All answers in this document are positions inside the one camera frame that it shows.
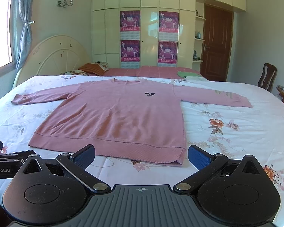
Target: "green cloth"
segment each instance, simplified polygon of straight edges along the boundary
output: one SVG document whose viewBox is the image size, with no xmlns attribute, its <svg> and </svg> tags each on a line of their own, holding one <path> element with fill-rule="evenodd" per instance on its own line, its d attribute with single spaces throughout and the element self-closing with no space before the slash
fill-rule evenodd
<svg viewBox="0 0 284 227">
<path fill-rule="evenodd" d="M 181 78 L 185 78 L 187 76 L 202 77 L 201 75 L 194 72 L 178 72 L 178 76 Z"/>
</svg>

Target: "silver screw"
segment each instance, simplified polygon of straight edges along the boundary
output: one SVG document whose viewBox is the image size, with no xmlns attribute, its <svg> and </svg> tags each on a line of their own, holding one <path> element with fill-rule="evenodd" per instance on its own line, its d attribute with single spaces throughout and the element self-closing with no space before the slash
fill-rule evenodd
<svg viewBox="0 0 284 227">
<path fill-rule="evenodd" d="M 184 191 L 184 190 L 189 190 L 191 186 L 188 183 L 178 183 L 176 185 L 176 188 Z"/>
<path fill-rule="evenodd" d="M 94 190 L 99 190 L 99 191 L 102 191 L 102 190 L 105 190 L 108 188 L 108 185 L 105 184 L 105 183 L 96 183 L 94 186 L 93 186 Z"/>
</svg>

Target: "gray ribbed plate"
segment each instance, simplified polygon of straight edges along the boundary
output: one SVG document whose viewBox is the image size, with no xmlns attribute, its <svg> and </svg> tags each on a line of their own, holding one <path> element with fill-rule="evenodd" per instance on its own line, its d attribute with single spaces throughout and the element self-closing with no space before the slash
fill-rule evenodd
<svg viewBox="0 0 284 227">
<path fill-rule="evenodd" d="M 12 223 L 10 227 L 20 227 Z M 205 216 L 188 195 L 168 185 L 116 185 L 113 192 L 95 195 L 86 208 L 57 227 L 222 227 Z M 262 227 L 274 226 L 265 224 Z"/>
</svg>

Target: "sweatshirt sleeve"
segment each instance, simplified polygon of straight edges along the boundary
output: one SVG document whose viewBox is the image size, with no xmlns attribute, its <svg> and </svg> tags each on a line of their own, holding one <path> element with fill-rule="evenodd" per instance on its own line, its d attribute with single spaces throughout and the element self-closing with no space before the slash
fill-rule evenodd
<svg viewBox="0 0 284 227">
<path fill-rule="evenodd" d="M 67 99 L 70 94 L 77 91 L 80 85 L 82 85 L 82 83 L 66 85 L 51 89 L 44 89 L 32 94 L 16 94 L 15 98 L 11 101 L 11 103 L 15 105 L 27 105 Z"/>
<path fill-rule="evenodd" d="M 216 104 L 230 107 L 253 107 L 246 97 L 231 92 L 177 85 L 173 86 L 173 92 L 182 101 L 192 103 Z"/>
</svg>

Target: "black logo on sweatshirt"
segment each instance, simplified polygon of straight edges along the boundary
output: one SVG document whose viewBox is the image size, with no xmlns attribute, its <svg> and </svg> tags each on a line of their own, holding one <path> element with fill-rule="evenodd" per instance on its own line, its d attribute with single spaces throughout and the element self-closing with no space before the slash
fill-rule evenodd
<svg viewBox="0 0 284 227">
<path fill-rule="evenodd" d="M 155 93 L 145 93 L 147 96 L 153 96 Z"/>
</svg>

